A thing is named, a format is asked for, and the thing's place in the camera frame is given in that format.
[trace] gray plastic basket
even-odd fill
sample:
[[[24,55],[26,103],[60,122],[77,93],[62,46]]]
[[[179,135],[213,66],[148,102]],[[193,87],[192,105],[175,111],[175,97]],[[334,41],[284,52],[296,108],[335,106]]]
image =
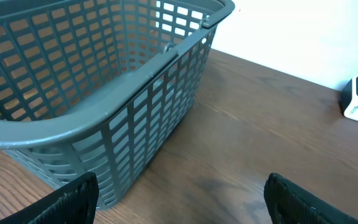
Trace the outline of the gray plastic basket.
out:
[[[116,204],[191,107],[230,0],[0,0],[0,149]]]

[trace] logo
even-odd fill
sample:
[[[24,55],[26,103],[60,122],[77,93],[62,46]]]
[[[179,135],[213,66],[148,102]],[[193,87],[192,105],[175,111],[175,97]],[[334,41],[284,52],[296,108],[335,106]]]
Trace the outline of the logo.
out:
[[[352,110],[351,110],[351,113],[350,114],[354,114],[354,112],[356,112],[358,109],[358,106],[355,106]]]

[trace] tabletop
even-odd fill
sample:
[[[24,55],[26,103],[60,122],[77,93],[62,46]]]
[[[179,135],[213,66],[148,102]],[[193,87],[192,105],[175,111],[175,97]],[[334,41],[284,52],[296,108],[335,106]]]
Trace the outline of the tabletop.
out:
[[[358,122],[341,115],[337,97],[211,50],[187,116],[95,223],[271,223],[271,172],[358,219]],[[51,191],[0,151],[0,219]]]

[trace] black object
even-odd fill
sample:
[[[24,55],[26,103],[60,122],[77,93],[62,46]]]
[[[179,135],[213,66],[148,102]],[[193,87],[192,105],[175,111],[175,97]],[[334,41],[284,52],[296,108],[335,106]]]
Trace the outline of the black object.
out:
[[[96,175],[87,172],[0,224],[91,224],[98,200]]]
[[[358,224],[355,218],[276,173],[266,181],[265,201],[273,224]]]

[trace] white backdrop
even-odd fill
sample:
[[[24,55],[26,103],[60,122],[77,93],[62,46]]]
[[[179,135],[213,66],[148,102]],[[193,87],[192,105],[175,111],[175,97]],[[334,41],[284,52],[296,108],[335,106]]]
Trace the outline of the white backdrop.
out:
[[[212,48],[341,90],[358,75],[358,0],[234,0]]]

